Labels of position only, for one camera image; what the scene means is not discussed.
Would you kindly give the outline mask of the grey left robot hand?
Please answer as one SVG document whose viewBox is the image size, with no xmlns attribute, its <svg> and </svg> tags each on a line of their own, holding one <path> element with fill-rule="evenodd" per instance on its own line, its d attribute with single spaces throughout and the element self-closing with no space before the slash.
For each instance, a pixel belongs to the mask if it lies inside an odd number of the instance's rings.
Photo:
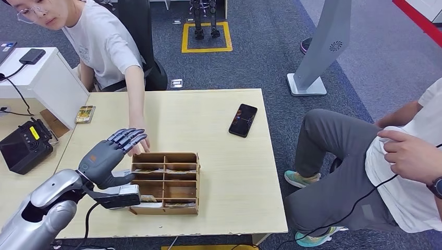
<svg viewBox="0 0 442 250">
<path fill-rule="evenodd" d="M 112 171 L 133 147 L 146 138 L 143 129 L 119 129 L 82 158 L 78 171 L 101 190 L 128 184 L 135 179 L 135 174 L 116 177 Z"/>
</svg>

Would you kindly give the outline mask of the person's left hand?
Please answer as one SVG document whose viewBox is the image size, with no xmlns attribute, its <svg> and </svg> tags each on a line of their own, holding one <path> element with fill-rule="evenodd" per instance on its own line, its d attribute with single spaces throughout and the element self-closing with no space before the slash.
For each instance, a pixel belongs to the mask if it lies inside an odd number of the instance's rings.
<svg viewBox="0 0 442 250">
<path fill-rule="evenodd" d="M 384 144 L 384 158 L 391 163 L 393 173 L 427 185 L 441 177 L 441 150 L 434 145 L 394 130 L 383 130 L 377 135 L 390 139 Z"/>
<path fill-rule="evenodd" d="M 144 117 L 129 117 L 129 127 L 136 129 L 146 129 Z M 128 156 L 132 157 L 133 155 L 148 153 L 150 151 L 150 147 L 151 143 L 149 137 L 146 137 L 128 152 Z"/>
</svg>

